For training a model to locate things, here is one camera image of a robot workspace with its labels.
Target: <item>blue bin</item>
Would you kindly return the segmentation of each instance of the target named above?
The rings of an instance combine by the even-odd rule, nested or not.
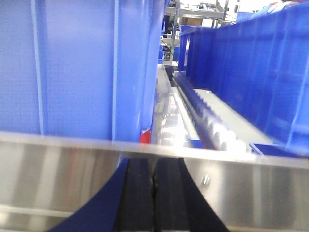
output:
[[[247,21],[250,19],[250,17],[253,15],[253,13],[250,13],[250,12],[238,12],[237,13],[237,19],[236,19],[236,22],[237,23],[240,23],[240,22],[243,22],[243,21]]]
[[[1,1],[0,130],[138,142],[167,2]]]
[[[163,52],[163,46],[160,45],[160,46],[159,46],[159,57],[158,57],[159,60],[163,59],[163,54],[164,54],[164,52]]]
[[[280,156],[289,158],[303,158],[303,156],[285,150],[285,147],[276,144],[250,143],[253,153],[258,155]]]
[[[188,25],[180,25],[180,33],[182,34],[184,31],[195,28],[195,26],[188,26]],[[187,47],[187,39],[189,34],[181,36],[180,40],[180,48],[179,48],[179,62],[178,62],[178,69],[180,71],[185,70],[186,67],[186,52],[188,51]]]
[[[179,47],[174,47],[173,61],[179,61]]]
[[[194,46],[195,30],[181,38],[190,41],[186,76],[194,87],[209,82],[218,97],[257,128],[300,154],[309,154],[308,12],[309,3],[303,3],[216,29],[209,53]],[[211,60],[207,75],[199,65],[203,59]]]
[[[189,52],[187,54],[186,76],[197,88],[210,88],[211,45],[213,29],[196,27],[181,34],[187,38]]]

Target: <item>metal shelf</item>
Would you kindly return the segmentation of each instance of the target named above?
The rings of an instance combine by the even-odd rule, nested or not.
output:
[[[172,38],[163,38],[162,41],[164,43],[166,43],[166,45],[170,45],[170,46],[173,45],[173,39]],[[175,39],[174,40],[174,45],[180,45],[180,40]]]
[[[176,8],[167,7],[165,15],[175,16]],[[207,18],[207,19],[223,19],[224,13],[217,11],[208,11],[208,10],[192,10],[192,9],[179,9],[179,17],[188,17],[188,18]]]

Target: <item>metal rack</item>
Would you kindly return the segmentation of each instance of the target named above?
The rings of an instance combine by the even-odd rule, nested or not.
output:
[[[175,4],[175,7],[168,6],[165,15],[174,17],[172,37],[163,38],[163,42],[164,45],[170,46],[173,53],[174,47],[180,44],[180,40],[176,38],[177,21],[180,17],[211,19],[212,27],[218,27],[219,23],[222,25],[225,22],[229,0],[225,1],[224,7],[220,5],[219,0],[216,0],[215,4],[202,4],[203,9],[200,10],[181,8],[180,0],[171,1],[171,3]]]

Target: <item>white roller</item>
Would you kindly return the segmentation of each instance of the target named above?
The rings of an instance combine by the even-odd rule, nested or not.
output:
[[[220,147],[220,150],[246,153],[246,144],[242,140],[236,140],[233,142],[223,142]]]
[[[202,118],[203,118],[203,120],[205,120],[205,119],[208,118],[209,116],[210,116],[209,111],[206,110],[206,109],[203,109],[203,111],[202,111]]]
[[[215,133],[224,133],[226,128],[222,126],[218,121],[213,121],[210,123],[208,128],[208,133],[211,139],[213,140]]]
[[[222,143],[230,143],[236,141],[236,134],[233,131],[226,130],[222,132],[216,132],[213,137],[214,145],[220,149]]]
[[[211,124],[217,123],[217,119],[215,117],[207,117],[205,120],[205,128],[209,131]]]

